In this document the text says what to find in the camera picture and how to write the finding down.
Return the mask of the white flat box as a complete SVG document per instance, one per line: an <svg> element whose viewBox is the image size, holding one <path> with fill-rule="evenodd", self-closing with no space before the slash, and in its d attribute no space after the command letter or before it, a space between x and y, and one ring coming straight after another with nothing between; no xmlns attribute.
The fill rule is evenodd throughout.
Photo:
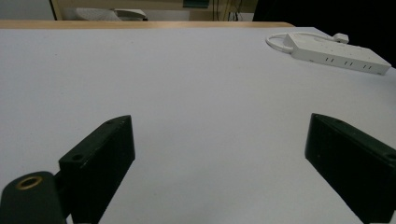
<svg viewBox="0 0 396 224"><path fill-rule="evenodd" d="M115 9L116 16L122 21L146 21L146 13L140 9Z"/></svg>

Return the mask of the white power plug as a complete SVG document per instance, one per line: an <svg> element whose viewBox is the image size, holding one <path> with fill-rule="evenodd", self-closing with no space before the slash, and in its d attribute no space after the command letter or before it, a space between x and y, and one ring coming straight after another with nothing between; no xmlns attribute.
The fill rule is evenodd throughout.
<svg viewBox="0 0 396 224"><path fill-rule="evenodd" d="M339 42L339 43L347 44L347 43L349 42L349 37L348 37L348 35L341 34L341 33L335 34L332 38L333 38L333 40L334 40L335 42Z"/></svg>

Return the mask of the white power strip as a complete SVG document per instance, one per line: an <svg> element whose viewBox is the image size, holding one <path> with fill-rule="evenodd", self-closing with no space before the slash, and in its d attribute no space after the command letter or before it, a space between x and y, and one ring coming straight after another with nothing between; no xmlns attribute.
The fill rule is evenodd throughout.
<svg viewBox="0 0 396 224"><path fill-rule="evenodd" d="M302 33L288 33L283 41L292 48L291 56L298 60L345 69L385 75L391 64L372 50L325 40Z"/></svg>

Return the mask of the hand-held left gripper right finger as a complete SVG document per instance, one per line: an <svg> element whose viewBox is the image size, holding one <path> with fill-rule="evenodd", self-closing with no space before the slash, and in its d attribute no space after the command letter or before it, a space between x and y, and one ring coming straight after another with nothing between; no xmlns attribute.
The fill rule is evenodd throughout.
<svg viewBox="0 0 396 224"><path fill-rule="evenodd" d="M364 224L391 221L396 149L340 119L313 114L304 155Z"/></svg>

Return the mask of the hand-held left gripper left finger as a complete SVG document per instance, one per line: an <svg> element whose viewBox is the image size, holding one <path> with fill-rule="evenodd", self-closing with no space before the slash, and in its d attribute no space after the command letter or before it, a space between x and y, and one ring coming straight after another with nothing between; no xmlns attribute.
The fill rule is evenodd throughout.
<svg viewBox="0 0 396 224"><path fill-rule="evenodd" d="M77 224L98 224L135 159L132 117L110 119L59 159Z"/></svg>

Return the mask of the dark green box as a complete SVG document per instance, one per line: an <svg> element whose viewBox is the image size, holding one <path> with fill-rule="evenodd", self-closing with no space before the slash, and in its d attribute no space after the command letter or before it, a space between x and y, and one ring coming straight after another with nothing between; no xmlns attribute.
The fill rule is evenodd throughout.
<svg viewBox="0 0 396 224"><path fill-rule="evenodd" d="M210 0L183 0L183 7L208 8Z"/></svg>

